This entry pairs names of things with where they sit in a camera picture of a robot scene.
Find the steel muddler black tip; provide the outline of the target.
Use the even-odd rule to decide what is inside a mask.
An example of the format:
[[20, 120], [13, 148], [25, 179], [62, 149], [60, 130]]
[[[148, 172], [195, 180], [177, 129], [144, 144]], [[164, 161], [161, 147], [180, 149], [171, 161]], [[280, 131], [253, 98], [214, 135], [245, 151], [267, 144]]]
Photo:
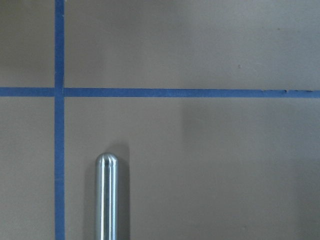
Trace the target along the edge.
[[109, 152], [95, 164], [95, 239], [118, 238], [119, 161]]

